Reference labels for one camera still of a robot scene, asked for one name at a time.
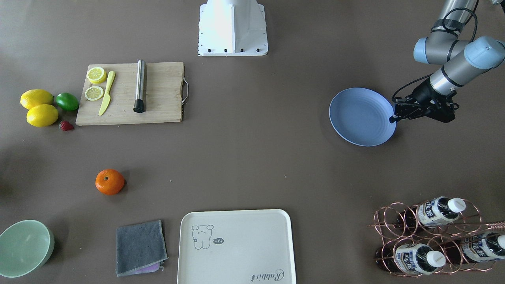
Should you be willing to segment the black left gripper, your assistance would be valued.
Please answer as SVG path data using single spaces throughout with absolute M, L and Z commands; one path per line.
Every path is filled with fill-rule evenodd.
M 394 103 L 394 115 L 389 117 L 390 123 L 422 117 L 448 123 L 456 118 L 455 111 L 459 108 L 459 104 L 453 102 L 452 97 L 438 95 L 434 98 L 428 97 L 427 101 L 408 96 L 394 99 Z

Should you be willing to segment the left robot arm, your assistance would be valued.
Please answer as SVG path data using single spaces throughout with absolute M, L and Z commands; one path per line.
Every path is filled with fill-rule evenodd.
M 470 40 L 459 38 L 463 28 L 476 16 L 477 0 L 447 0 L 430 35 L 415 44 L 413 57 L 425 64 L 440 65 L 434 73 L 418 79 L 420 84 L 404 98 L 392 97 L 394 113 L 390 123 L 427 117 L 448 123 L 455 119 L 459 105 L 453 101 L 457 90 L 479 75 L 504 64 L 504 42 L 489 36 Z

